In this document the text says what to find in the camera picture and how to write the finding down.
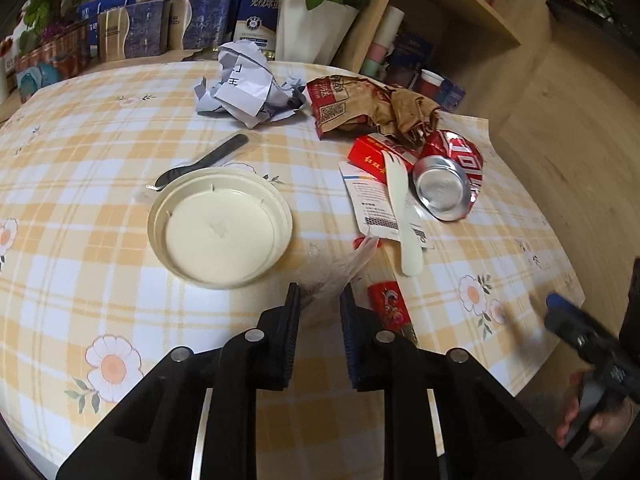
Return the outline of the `person's right hand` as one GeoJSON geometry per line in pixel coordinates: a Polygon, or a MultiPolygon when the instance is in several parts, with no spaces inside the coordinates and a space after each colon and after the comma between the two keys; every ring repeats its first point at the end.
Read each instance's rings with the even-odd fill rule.
{"type": "MultiPolygon", "coordinates": [[[[580,370],[570,375],[570,388],[565,395],[564,408],[558,426],[554,430],[555,441],[564,446],[570,427],[579,413],[578,394],[582,392],[582,383],[587,372],[580,370]]],[[[590,432],[603,443],[619,441],[628,431],[638,415],[639,407],[626,399],[618,408],[608,408],[595,414],[589,421],[590,432]]]]}

